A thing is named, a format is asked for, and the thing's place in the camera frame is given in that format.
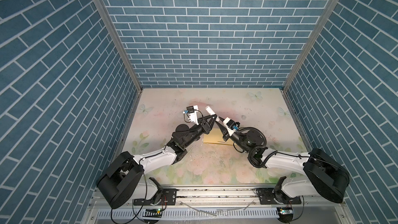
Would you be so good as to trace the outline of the white glue stick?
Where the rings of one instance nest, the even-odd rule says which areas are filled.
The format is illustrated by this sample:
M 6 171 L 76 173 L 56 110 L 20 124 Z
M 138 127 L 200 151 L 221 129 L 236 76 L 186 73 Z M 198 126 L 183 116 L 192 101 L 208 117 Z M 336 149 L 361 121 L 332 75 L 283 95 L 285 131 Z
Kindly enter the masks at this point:
M 206 111 L 210 114 L 210 115 L 216 115 L 216 121 L 218 122 L 220 120 L 220 118 L 218 117 L 218 115 L 213 111 L 213 109 L 210 106 L 207 106 Z

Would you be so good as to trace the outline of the yellow envelope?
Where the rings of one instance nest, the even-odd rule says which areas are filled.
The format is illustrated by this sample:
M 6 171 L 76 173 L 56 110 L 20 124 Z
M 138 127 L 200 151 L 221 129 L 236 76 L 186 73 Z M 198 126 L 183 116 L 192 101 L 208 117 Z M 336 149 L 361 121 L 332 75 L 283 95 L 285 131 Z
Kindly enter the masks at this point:
M 216 133 L 210 133 L 208 135 L 205 135 L 203 138 L 203 143 L 204 144 L 233 146 L 233 141 L 231 141 L 231 140 L 224 141 L 222 138 L 222 135 L 218 135 Z

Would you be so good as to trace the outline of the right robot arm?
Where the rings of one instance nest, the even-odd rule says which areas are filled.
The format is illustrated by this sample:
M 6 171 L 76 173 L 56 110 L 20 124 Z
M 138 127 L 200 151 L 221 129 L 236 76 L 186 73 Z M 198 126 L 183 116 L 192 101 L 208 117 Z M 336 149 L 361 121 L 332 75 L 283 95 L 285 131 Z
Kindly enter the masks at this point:
M 287 204 L 304 196 L 321 196 L 333 203 L 342 203 L 350 182 L 349 172 L 327 155 L 314 148 L 310 152 L 294 153 L 267 147 L 265 135 L 254 127 L 241 128 L 230 118 L 216 119 L 225 141 L 232 140 L 240 152 L 248 155 L 257 169 L 282 169 L 300 177 L 279 178 L 272 194 L 276 202 Z

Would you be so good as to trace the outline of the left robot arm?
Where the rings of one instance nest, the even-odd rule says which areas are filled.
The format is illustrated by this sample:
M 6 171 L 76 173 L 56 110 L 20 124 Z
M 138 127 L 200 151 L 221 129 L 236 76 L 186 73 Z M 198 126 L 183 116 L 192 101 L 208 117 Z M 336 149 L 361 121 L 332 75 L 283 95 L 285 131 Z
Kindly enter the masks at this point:
M 150 153 L 132 155 L 128 151 L 122 152 L 96 182 L 111 209 L 123 206 L 130 199 L 159 203 L 163 187 L 156 179 L 147 178 L 146 174 L 181 161 L 188 153 L 187 147 L 203 134 L 209 134 L 219 120 L 213 114 L 199 118 L 192 127 L 180 124 L 163 148 Z

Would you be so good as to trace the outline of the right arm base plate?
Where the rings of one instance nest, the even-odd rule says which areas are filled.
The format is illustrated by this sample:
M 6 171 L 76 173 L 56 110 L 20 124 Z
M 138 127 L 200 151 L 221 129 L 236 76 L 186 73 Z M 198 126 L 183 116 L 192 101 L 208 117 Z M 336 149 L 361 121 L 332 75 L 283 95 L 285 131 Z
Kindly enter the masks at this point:
M 258 196 L 261 205 L 288 205 L 302 203 L 300 197 L 290 198 L 281 190 L 275 190 L 272 188 L 256 188 L 255 193 Z

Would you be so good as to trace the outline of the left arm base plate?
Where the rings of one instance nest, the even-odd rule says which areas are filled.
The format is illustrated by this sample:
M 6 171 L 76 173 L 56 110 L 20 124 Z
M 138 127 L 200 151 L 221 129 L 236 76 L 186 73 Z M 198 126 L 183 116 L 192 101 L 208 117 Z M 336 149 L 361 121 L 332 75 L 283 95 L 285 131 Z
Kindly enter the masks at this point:
M 177 197 L 176 188 L 165 188 L 158 190 L 150 199 L 138 198 L 133 200 L 135 206 L 148 206 L 148 205 L 175 205 Z

